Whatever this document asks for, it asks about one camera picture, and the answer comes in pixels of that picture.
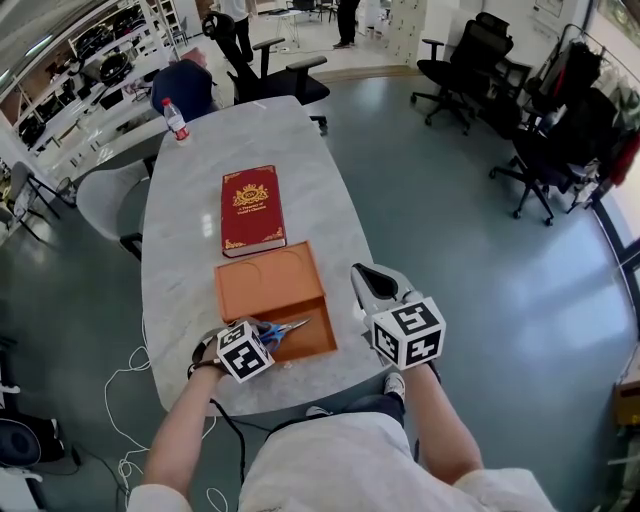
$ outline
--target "cabinet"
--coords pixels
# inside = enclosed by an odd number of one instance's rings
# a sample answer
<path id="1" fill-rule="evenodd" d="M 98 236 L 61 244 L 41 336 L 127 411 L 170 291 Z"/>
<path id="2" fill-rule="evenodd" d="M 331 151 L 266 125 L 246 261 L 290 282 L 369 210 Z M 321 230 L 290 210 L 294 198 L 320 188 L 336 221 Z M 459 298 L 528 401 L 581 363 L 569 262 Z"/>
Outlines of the cabinet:
<path id="1" fill-rule="evenodd" d="M 387 51 L 399 64 L 416 67 L 427 0 L 393 0 Z"/>

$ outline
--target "person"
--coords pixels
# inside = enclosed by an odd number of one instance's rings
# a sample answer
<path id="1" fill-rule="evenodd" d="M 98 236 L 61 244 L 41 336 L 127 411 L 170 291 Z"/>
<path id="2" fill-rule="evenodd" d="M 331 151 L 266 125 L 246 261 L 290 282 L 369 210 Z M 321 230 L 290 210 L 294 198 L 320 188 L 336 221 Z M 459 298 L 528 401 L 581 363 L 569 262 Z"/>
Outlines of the person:
<path id="1" fill-rule="evenodd" d="M 338 31 L 340 42 L 334 48 L 350 48 L 356 41 L 356 11 L 360 0 L 340 0 L 338 5 Z"/>
<path id="2" fill-rule="evenodd" d="M 214 345 L 202 361 L 216 359 Z M 213 366 L 193 372 L 155 436 L 129 512 L 191 510 L 187 496 L 209 398 L 224 375 Z M 389 374 L 382 395 L 361 398 L 342 413 L 314 406 L 306 420 L 271 433 L 246 476 L 238 510 L 553 511 L 529 471 L 484 469 L 478 445 L 429 364 L 403 375 Z M 428 471 L 414 462 L 404 432 L 405 387 Z"/>
<path id="3" fill-rule="evenodd" d="M 220 0 L 222 14 L 231 16 L 235 22 L 234 39 L 238 38 L 242 57 L 247 63 L 253 63 L 253 50 L 249 40 L 249 12 L 246 0 Z"/>

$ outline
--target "orange box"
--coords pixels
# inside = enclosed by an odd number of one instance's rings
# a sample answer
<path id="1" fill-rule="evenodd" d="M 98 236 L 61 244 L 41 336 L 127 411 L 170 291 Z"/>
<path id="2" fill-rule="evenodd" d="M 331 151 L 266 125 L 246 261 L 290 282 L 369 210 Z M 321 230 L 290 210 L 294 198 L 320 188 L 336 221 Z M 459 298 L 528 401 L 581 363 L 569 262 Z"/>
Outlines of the orange box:
<path id="1" fill-rule="evenodd" d="M 309 242 L 222 265 L 214 273 L 220 316 L 226 323 L 243 316 L 278 324 L 311 317 L 282 338 L 272 354 L 276 362 L 337 350 Z"/>

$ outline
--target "white cable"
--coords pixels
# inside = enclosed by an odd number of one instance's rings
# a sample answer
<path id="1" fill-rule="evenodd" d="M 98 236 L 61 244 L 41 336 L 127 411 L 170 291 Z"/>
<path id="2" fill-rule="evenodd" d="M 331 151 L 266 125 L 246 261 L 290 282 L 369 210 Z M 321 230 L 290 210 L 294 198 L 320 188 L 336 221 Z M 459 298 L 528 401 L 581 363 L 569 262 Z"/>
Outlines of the white cable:
<path id="1" fill-rule="evenodd" d="M 111 414 L 111 409 L 109 409 L 109 401 L 107 399 L 107 389 L 109 388 L 109 384 L 111 384 L 113 379 L 119 373 L 143 372 L 143 371 L 148 370 L 149 368 L 151 368 L 151 358 L 149 357 L 149 351 L 147 350 L 147 347 L 148 347 L 148 345 L 147 345 L 147 333 L 146 333 L 145 326 L 144 326 L 144 317 L 142 318 L 142 340 L 144 341 L 144 346 L 142 346 L 142 345 L 139 346 L 129 356 L 129 367 L 128 368 L 120 368 L 120 369 L 116 370 L 115 372 L 113 372 L 113 375 L 111 376 L 111 378 L 104 385 L 104 406 L 107 409 L 107 414 L 109 415 L 109 421 L 111 422 L 111 426 L 114 428 L 114 430 L 118 434 L 120 434 L 121 436 L 126 437 L 129 441 L 131 441 L 134 445 L 136 445 L 138 447 L 137 450 L 129 450 L 125 454 L 124 458 L 120 459 L 120 461 L 118 462 L 118 474 L 120 475 L 120 478 L 122 478 L 122 481 L 124 483 L 124 487 L 125 487 L 125 506 L 127 506 L 127 507 L 129 506 L 129 494 L 131 494 L 131 491 L 129 490 L 129 481 L 127 479 L 133 473 L 133 469 L 138 471 L 138 473 L 140 473 L 141 475 L 144 474 L 143 471 L 140 469 L 140 467 L 137 464 L 129 461 L 129 455 L 133 455 L 133 454 L 136 454 L 136 453 L 148 452 L 149 448 L 147 448 L 146 446 L 141 445 L 138 441 L 133 439 L 129 434 L 126 434 L 125 432 L 123 432 L 122 430 L 120 430 L 116 426 L 115 422 L 113 421 L 113 416 Z M 135 357 L 135 355 L 138 353 L 139 350 L 142 350 L 147 355 L 147 360 L 144 363 L 142 363 L 140 366 L 133 366 L 133 358 Z M 211 425 L 211 427 L 209 427 L 209 429 L 204 433 L 204 435 L 202 436 L 203 440 L 213 430 L 213 428 L 216 426 L 217 422 L 218 422 L 218 417 L 214 416 L 213 417 L 213 425 Z M 211 504 L 211 506 L 214 509 L 216 509 L 217 512 L 222 512 L 211 501 L 211 498 L 209 497 L 209 491 L 210 490 L 216 491 L 222 497 L 222 499 L 224 500 L 224 505 L 225 505 L 224 512 L 229 512 L 229 504 L 227 503 L 227 499 L 224 497 L 224 494 L 222 494 L 215 487 L 210 487 L 210 488 L 207 489 L 207 500 L 209 500 L 209 503 Z"/>
<path id="2" fill-rule="evenodd" d="M 211 497 L 209 496 L 209 491 L 216 491 L 220 497 L 222 498 L 222 501 L 224 501 L 224 512 L 229 512 L 229 504 L 227 503 L 227 498 L 224 497 L 224 494 L 222 494 L 218 489 L 216 489 L 215 487 L 209 487 L 207 489 L 207 500 L 209 500 L 209 504 L 216 509 L 217 512 L 222 512 L 222 510 L 220 510 L 218 507 L 216 507 L 216 505 L 213 503 L 213 501 L 211 500 Z"/>
<path id="3" fill-rule="evenodd" d="M 211 432 L 213 430 L 213 427 L 216 426 L 216 423 L 218 423 L 218 417 L 214 416 L 213 417 L 213 425 L 211 425 L 211 427 L 209 427 L 209 430 L 207 430 L 204 435 L 202 436 L 202 440 L 204 441 L 204 438 L 207 437 L 209 435 L 209 432 Z"/>

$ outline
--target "person in black pants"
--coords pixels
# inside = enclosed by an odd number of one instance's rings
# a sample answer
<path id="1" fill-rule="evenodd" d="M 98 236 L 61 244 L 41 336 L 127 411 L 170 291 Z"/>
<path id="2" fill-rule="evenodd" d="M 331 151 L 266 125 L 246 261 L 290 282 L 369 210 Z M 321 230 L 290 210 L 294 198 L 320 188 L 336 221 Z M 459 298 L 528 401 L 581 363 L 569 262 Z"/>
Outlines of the person in black pants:
<path id="1" fill-rule="evenodd" d="M 249 41 L 249 15 L 243 20 L 236 21 L 235 35 L 238 37 L 240 51 L 244 60 L 253 61 L 253 50 L 251 49 L 251 41 Z"/>
<path id="2" fill-rule="evenodd" d="M 235 40 L 237 36 L 242 56 L 244 60 L 251 64 L 253 62 L 253 50 L 251 49 L 251 41 L 249 41 L 249 12 L 247 11 L 246 0 L 221 0 L 220 10 L 234 21 L 233 39 Z"/>
<path id="3" fill-rule="evenodd" d="M 338 6 L 338 30 L 340 42 L 333 47 L 349 48 L 355 44 L 356 37 L 356 10 L 360 0 L 341 0 Z"/>

